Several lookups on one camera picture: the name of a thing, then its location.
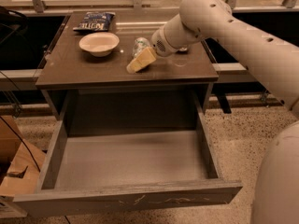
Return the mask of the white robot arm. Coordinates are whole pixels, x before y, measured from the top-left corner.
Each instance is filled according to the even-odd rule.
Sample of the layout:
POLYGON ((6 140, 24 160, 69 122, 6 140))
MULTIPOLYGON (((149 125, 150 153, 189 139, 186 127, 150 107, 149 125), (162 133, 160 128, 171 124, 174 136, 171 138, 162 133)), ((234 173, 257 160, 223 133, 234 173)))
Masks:
MULTIPOLYGON (((238 20, 221 0, 182 0, 178 14, 127 65, 136 73, 206 38, 217 41, 281 104, 299 114, 299 48, 238 20)), ((263 157, 250 224, 299 224, 299 122, 278 134, 263 157)))

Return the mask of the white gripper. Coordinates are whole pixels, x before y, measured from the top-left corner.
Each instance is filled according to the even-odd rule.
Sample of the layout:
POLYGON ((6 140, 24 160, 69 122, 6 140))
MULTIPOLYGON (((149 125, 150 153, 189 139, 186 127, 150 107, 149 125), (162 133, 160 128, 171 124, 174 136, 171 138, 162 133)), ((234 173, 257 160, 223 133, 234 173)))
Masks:
POLYGON ((167 57, 175 52, 169 45, 164 35, 164 27, 161 26, 151 37, 152 47, 142 49, 127 65, 126 70, 137 73, 156 61, 156 53, 161 57, 167 57))

